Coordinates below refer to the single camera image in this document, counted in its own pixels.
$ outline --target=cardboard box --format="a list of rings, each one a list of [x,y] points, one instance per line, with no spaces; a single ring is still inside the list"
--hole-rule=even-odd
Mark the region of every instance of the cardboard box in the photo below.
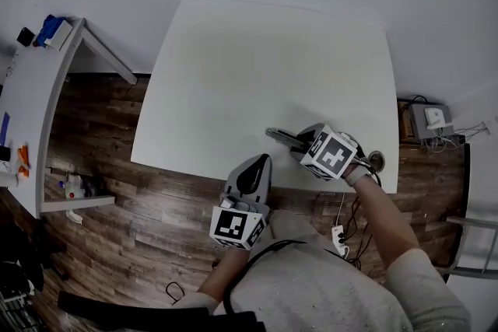
[[[301,165],[321,179],[338,179],[355,154],[356,148],[352,144],[324,124],[313,145],[301,160]]]
[[[412,119],[410,118],[410,113],[408,108],[403,111],[401,115],[400,112],[402,108],[407,105],[408,101],[398,101],[398,123],[399,123],[399,140],[405,141],[415,141],[415,135],[413,134]]]

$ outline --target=table leg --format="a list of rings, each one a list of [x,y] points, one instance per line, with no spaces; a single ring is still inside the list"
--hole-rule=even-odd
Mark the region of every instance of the table leg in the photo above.
[[[105,48],[105,46],[98,41],[98,39],[88,31],[87,28],[83,27],[82,29],[82,39],[85,42],[86,46],[89,47],[91,51],[93,51],[97,55],[101,55],[106,60],[110,62],[114,70],[128,83],[135,85],[137,82],[137,78],[133,73],[124,65],[121,61],[119,61],[112,53]]]
[[[114,197],[104,195],[102,197],[85,197],[65,199],[63,201],[44,201],[41,203],[41,213],[47,211],[68,211],[73,209],[93,208],[105,204],[113,204]]]

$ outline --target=power strip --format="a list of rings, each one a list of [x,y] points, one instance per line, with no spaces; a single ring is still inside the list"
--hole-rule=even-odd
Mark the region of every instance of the power strip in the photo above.
[[[346,259],[349,254],[349,246],[344,244],[344,229],[342,225],[332,227],[332,243],[334,243],[335,249],[337,249],[341,257]]]

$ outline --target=black and white marker cube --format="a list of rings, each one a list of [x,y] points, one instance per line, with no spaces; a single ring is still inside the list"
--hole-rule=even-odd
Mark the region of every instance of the black and white marker cube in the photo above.
[[[321,179],[330,180],[332,177],[338,179],[355,154],[355,147],[324,124],[313,145],[301,160],[301,165]]]
[[[265,227],[261,213],[215,206],[209,236],[221,245],[250,250]]]

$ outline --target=black cable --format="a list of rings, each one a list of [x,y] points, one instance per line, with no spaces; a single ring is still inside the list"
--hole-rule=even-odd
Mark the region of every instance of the black cable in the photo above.
[[[418,98],[423,98],[424,101],[426,102],[426,104],[429,103],[429,101],[427,101],[427,98],[424,97],[424,96],[420,96],[420,95],[417,95],[415,97],[413,97],[410,101],[407,102],[407,104],[405,104],[401,110],[400,110],[400,114],[402,114],[403,112],[405,112],[405,110],[410,107],[411,105],[413,105],[415,103],[415,101],[418,99]]]
[[[372,173],[372,175],[377,179],[377,184],[379,185],[379,187],[382,187],[381,179],[380,179],[380,177],[378,176],[377,172],[375,171],[375,169],[372,166],[368,166],[367,164],[364,164],[364,163],[356,163],[356,164],[365,167],[370,173]],[[361,205],[361,203],[359,202],[356,207],[354,207],[354,205],[355,205],[355,203],[358,200],[359,200],[359,197],[356,197],[355,200],[353,201],[352,205],[351,205],[351,211],[352,211],[352,213],[351,213],[351,217],[349,218],[348,224],[346,226],[346,230],[344,232],[344,236],[346,235],[346,233],[349,230],[349,225],[350,225],[351,221],[353,221],[354,224],[355,224],[355,230],[352,232],[352,234],[350,234],[349,236],[345,237],[344,241],[347,241],[348,239],[350,239],[352,236],[354,236],[356,234],[357,224],[356,224],[355,214],[356,214],[356,211],[358,210],[359,206]],[[348,263],[350,263],[351,265],[353,265],[354,267],[356,267],[359,271],[361,271],[361,261],[359,259],[365,253],[366,249],[370,245],[370,241],[372,240],[372,235],[370,234],[370,237],[368,238],[368,241],[366,242],[365,247],[362,248],[362,246],[363,246],[363,240],[365,238],[365,233],[366,233],[366,229],[367,228],[368,228],[368,223],[365,225],[365,228],[363,229],[363,234],[361,236],[361,241],[359,242],[359,246],[358,246],[358,250],[356,251],[356,255],[354,256],[353,259],[347,260]]]
[[[345,226],[345,231],[344,231],[344,233],[343,233],[343,234],[344,234],[344,237],[348,234],[348,231],[349,231],[349,225],[351,224],[351,221],[353,221],[353,222],[355,223],[355,230],[353,231],[353,233],[352,233],[350,236],[348,236],[348,237],[345,237],[345,238],[344,238],[344,240],[345,240],[345,241],[346,241],[347,239],[351,238],[352,236],[354,236],[354,235],[355,235],[355,233],[356,233],[356,230],[358,229],[358,228],[357,228],[357,225],[356,225],[356,219],[355,219],[355,213],[356,213],[356,211],[357,211],[357,210],[358,210],[358,208],[359,208],[359,203],[358,203],[358,205],[356,206],[356,208],[355,208],[355,203],[356,203],[356,202],[358,202],[358,200],[359,200],[359,197],[356,197],[356,198],[355,198],[355,200],[354,200],[354,201],[352,202],[352,204],[351,204],[351,217],[349,218],[348,223],[347,223],[347,224],[346,224],[346,226]]]
[[[182,293],[183,295],[182,295],[179,299],[175,298],[173,295],[171,295],[171,294],[168,292],[168,288],[169,288],[171,285],[176,285],[178,288],[180,288],[181,293]],[[185,291],[184,291],[184,289],[180,286],[180,284],[178,284],[178,282],[175,282],[175,281],[170,282],[168,285],[166,285],[166,289],[165,289],[165,290],[166,290],[166,294],[167,294],[169,297],[171,297],[171,298],[172,298],[172,300],[174,301],[173,306],[174,306],[175,304],[177,304],[177,302],[179,302],[179,301],[180,301],[180,300],[181,300],[181,299],[185,296]]]
[[[356,251],[356,255],[354,256],[353,259],[349,259],[348,263],[352,264],[354,267],[358,269],[358,271],[361,271],[361,261],[359,260],[362,255],[365,253],[366,249],[370,245],[370,241],[372,240],[372,236],[368,238],[368,241],[366,242],[365,247],[362,249],[363,246],[363,240],[365,238],[365,232],[366,229],[368,229],[368,223],[365,225],[365,229],[363,230],[363,234],[361,236],[361,241],[359,242],[358,250]]]

